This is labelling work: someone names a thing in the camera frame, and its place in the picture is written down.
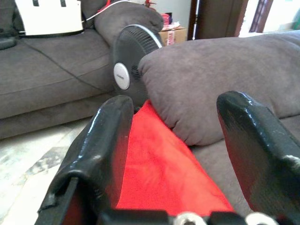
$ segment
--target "black strap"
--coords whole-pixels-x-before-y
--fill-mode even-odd
[[[38,0],[32,0],[33,6],[39,6]]]
[[[66,7],[66,1],[65,0],[60,0],[60,5],[61,5],[61,7]]]
[[[39,6],[38,0],[32,0],[33,6]],[[60,0],[60,5],[61,7],[66,7],[66,1],[65,0]]]
[[[64,36],[71,36],[75,34],[80,34],[84,30],[78,30],[78,31],[72,31],[72,32],[67,32],[67,33],[59,33],[59,34],[40,34],[40,35],[22,35],[20,34],[19,36],[21,38],[56,38],[56,37],[64,37]]]

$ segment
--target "sofa seat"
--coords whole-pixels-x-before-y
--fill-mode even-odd
[[[68,37],[23,38],[15,47],[0,51],[0,68],[4,109],[0,119],[113,90],[109,46],[95,30]]]

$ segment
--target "wooden door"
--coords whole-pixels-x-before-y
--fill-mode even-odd
[[[237,37],[245,16],[248,0],[199,0],[198,16],[195,15],[198,0],[192,0],[188,39],[193,37],[196,23],[196,39]]]

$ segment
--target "gray cushion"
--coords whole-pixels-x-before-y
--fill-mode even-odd
[[[0,119],[0,139],[93,116],[111,97],[102,94]]]
[[[300,113],[300,31],[248,38],[188,41],[146,55],[140,62],[158,114],[188,145],[223,137],[216,100],[242,91],[278,117]]]
[[[95,18],[96,30],[109,45],[113,44],[124,27],[131,24],[140,24],[153,32],[159,32],[164,21],[154,10],[132,2],[117,3]]]
[[[78,81],[30,45],[99,89]],[[22,39],[17,46],[0,51],[0,119],[112,91],[108,65],[109,48],[95,30],[69,37]]]
[[[88,19],[92,15],[96,14],[99,9],[101,9],[107,0],[81,0],[81,10],[85,18]],[[93,24],[94,19],[87,22],[86,26],[89,27]]]
[[[283,125],[300,140],[300,115],[282,119]],[[193,153],[207,174],[223,191],[233,208],[245,216],[251,212],[230,162],[225,141],[205,147],[192,147]]]
[[[14,10],[15,10],[14,0],[1,0],[0,28],[3,29],[5,32],[13,31],[12,20],[13,20]]]

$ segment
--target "red fabric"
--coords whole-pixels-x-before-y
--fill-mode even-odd
[[[106,7],[108,7],[111,4],[111,0],[107,0],[107,3],[104,7],[102,7],[101,9],[98,9],[98,13],[101,12],[103,9],[105,9]]]
[[[118,209],[233,211],[190,149],[147,101],[134,116]]]

